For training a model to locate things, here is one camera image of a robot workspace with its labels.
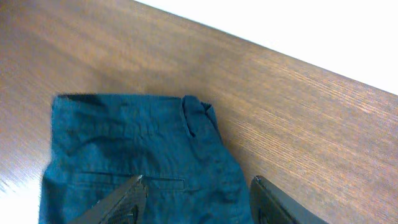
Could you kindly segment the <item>dark blue shorts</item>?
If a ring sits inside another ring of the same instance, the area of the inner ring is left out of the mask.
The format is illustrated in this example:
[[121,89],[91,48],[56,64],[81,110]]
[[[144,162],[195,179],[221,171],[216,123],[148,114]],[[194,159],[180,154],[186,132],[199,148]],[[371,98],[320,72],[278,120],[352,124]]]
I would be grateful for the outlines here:
[[134,175],[144,223],[251,223],[243,172],[194,96],[58,95],[40,223],[68,223]]

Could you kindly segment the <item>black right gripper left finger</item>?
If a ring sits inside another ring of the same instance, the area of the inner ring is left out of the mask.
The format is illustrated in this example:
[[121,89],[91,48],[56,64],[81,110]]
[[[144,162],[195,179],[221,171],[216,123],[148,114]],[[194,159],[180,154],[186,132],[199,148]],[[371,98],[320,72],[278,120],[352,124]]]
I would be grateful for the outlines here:
[[141,224],[146,201],[142,175],[136,175],[69,224]]

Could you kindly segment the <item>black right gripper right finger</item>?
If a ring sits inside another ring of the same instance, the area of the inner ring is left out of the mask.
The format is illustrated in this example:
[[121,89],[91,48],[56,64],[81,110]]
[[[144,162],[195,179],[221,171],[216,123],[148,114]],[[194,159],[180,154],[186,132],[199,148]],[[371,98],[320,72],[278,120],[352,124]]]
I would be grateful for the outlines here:
[[250,207],[255,224],[327,224],[261,175],[251,181]]

